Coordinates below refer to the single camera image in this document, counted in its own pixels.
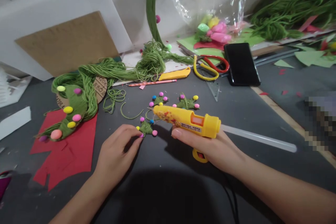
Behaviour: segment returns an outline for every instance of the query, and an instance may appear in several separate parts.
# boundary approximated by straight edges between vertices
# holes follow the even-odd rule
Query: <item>glue gun label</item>
[[[202,129],[201,128],[198,128],[198,127],[195,127],[195,126],[192,126],[192,125],[189,125],[189,124],[184,124],[184,123],[181,123],[181,126],[183,128],[187,128],[189,130],[193,130],[193,131],[197,131],[197,132],[202,132]]]

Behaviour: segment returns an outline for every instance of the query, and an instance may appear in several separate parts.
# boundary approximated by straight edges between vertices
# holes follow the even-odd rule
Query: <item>plastic comb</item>
[[[186,78],[190,74],[190,67],[183,70],[178,70],[170,73],[161,74],[159,81],[165,81],[170,79],[182,79]]]

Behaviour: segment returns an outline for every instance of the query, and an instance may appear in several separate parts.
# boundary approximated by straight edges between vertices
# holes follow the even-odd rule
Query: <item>pink pencil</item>
[[[143,82],[143,83],[137,83],[137,84],[131,84],[128,86],[144,86],[144,85],[153,85],[153,84],[161,84],[161,83],[169,83],[169,82],[176,82],[177,80],[161,80],[157,82]]]

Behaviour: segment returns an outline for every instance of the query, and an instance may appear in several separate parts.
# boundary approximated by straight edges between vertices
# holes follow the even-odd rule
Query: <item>scissors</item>
[[[190,51],[189,49],[187,49],[185,46],[183,46],[183,45],[181,45],[180,43],[179,43],[179,45],[180,45],[180,48],[185,52],[185,53],[187,53],[188,55],[190,55],[190,56],[194,56],[194,72],[195,72],[195,74],[199,77],[199,78],[201,78],[201,79],[203,79],[203,80],[206,80],[206,81],[214,81],[214,80],[216,80],[218,77],[219,77],[219,73],[221,73],[221,74],[224,74],[224,73],[226,73],[228,70],[229,70],[229,68],[230,68],[230,65],[229,65],[229,63],[227,62],[227,60],[226,59],[224,59],[224,58],[222,58],[222,57],[219,57],[219,56],[215,56],[215,55],[197,55],[197,54],[195,54],[194,52],[192,52],[192,51]],[[209,60],[209,58],[213,58],[213,59],[216,59],[216,60],[219,60],[219,61],[221,61],[224,65],[225,65],[225,69],[224,70],[221,70],[221,69],[218,69],[210,60]],[[203,76],[203,75],[201,75],[198,71],[197,71],[197,66],[196,66],[196,64],[197,64],[197,61],[198,60],[200,60],[200,59],[202,59],[202,60],[204,60],[206,63],[208,63],[208,65],[210,66],[207,66],[207,65],[205,65],[205,64],[203,64],[203,63],[201,63],[200,64],[200,66],[201,67],[203,67],[203,68],[205,68],[205,69],[207,69],[207,70],[209,70],[210,72],[212,72],[212,73],[214,73],[215,74],[215,76],[214,77],[212,77],[212,78],[210,78],[210,77],[205,77],[205,76]]]

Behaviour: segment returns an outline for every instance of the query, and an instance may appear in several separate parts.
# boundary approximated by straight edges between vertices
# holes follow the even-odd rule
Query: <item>smartphone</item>
[[[248,43],[226,44],[225,57],[230,64],[232,86],[260,86],[260,78]]]

